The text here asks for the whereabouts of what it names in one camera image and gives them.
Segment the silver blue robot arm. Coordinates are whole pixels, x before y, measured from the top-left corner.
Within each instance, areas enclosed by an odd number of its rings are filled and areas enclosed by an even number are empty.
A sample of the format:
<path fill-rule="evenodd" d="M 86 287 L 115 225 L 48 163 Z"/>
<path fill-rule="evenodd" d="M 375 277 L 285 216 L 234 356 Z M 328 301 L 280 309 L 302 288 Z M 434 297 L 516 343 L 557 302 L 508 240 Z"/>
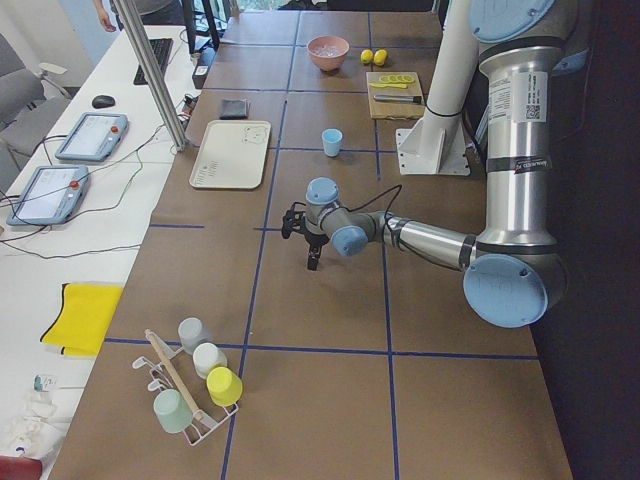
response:
<path fill-rule="evenodd" d="M 549 83 L 586 58 L 588 1 L 455 1 L 448 10 L 423 116 L 398 131 L 404 175 L 452 171 L 472 77 L 488 81 L 486 225 L 463 234 L 383 210 L 341 203 L 338 185 L 312 180 L 303 210 L 289 209 L 281 233 L 299 233 L 309 269 L 331 244 L 343 256 L 379 241 L 463 273 L 468 304 L 485 321 L 519 328 L 538 321 L 566 289 L 566 271 L 546 228 Z"/>

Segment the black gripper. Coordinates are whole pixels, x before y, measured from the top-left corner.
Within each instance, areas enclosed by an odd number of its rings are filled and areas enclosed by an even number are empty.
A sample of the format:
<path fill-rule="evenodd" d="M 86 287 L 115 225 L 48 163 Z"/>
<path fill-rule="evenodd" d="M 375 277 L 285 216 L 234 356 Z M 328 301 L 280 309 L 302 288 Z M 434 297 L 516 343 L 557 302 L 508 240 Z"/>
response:
<path fill-rule="evenodd" d="M 323 233 L 312 233 L 307 228 L 305 212 L 290 207 L 282 217 L 281 236 L 283 239 L 289 239 L 293 233 L 304 236 L 309 245 L 307 269 L 316 271 L 321 257 L 321 248 L 329 242 L 328 236 Z"/>

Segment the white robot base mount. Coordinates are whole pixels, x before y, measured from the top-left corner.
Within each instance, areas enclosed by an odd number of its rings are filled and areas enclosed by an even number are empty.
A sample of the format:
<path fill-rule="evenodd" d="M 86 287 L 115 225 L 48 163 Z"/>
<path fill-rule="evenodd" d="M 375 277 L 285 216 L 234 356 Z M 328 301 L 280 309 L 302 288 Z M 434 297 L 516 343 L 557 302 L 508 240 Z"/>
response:
<path fill-rule="evenodd" d="M 402 175 L 470 174 L 462 125 L 464 102 L 478 63 L 470 10 L 470 0 L 450 3 L 424 114 L 412 128 L 396 131 Z"/>

